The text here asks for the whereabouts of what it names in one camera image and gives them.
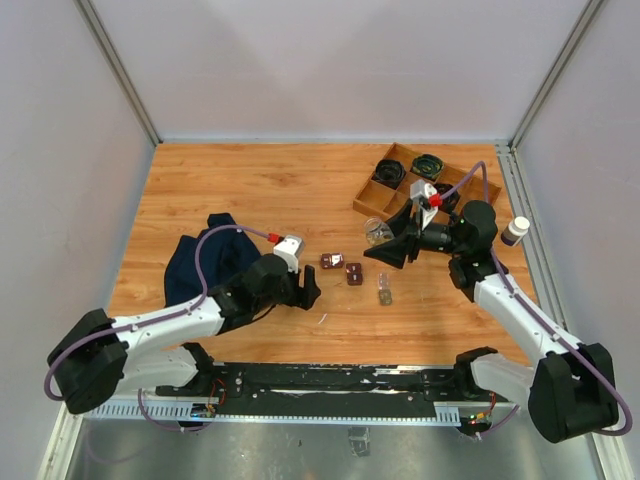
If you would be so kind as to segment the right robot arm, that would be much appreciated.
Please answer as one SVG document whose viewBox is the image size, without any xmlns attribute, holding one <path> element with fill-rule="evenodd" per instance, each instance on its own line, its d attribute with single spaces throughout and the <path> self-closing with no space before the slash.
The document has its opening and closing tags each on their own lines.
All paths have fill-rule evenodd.
<svg viewBox="0 0 640 480">
<path fill-rule="evenodd" d="M 496 213 L 489 203 L 469 201 L 453 221 L 441 224 L 424 220 L 407 202 L 390 223 L 393 239 L 367 249 L 365 257 L 401 269 L 422 251 L 449 255 L 453 285 L 496 319 L 529 359 L 523 366 L 490 347 L 458 355 L 452 378 L 460 397 L 495 393 L 527 411 L 551 443 L 587 433 L 613 436 L 618 421 L 632 423 L 615 388 L 608 350 L 551 320 L 497 259 Z"/>
</svg>

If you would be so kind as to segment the clear glass pill jar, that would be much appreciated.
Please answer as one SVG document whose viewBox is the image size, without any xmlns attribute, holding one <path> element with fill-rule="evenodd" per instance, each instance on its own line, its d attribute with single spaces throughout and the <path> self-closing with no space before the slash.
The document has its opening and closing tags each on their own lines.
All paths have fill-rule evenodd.
<svg viewBox="0 0 640 480">
<path fill-rule="evenodd" d="M 377 246 L 395 238 L 391 228 L 379 217 L 370 217 L 364 223 L 365 238 L 370 246 Z"/>
</svg>

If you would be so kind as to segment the grey pill box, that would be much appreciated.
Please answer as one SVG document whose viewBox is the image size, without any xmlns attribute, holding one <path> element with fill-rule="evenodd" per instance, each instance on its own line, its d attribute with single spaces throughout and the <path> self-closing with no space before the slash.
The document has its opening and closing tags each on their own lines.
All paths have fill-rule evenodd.
<svg viewBox="0 0 640 480">
<path fill-rule="evenodd" d="M 386 272 L 378 275 L 378 299 L 382 306 L 390 306 L 393 303 L 390 279 Z"/>
</svg>

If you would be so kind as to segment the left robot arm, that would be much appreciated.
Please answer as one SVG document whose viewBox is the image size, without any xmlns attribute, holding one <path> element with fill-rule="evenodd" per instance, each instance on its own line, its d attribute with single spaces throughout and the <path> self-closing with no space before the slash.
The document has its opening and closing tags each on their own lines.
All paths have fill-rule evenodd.
<svg viewBox="0 0 640 480">
<path fill-rule="evenodd" d="M 292 271 L 283 258 L 266 254 L 247 271 L 172 307 L 131 317 L 91 310 L 49 353 L 45 394 L 72 414 L 131 390 L 174 387 L 203 395 L 214 371 L 190 340 L 251 325 L 279 305 L 308 310 L 320 294 L 313 266 Z"/>
</svg>

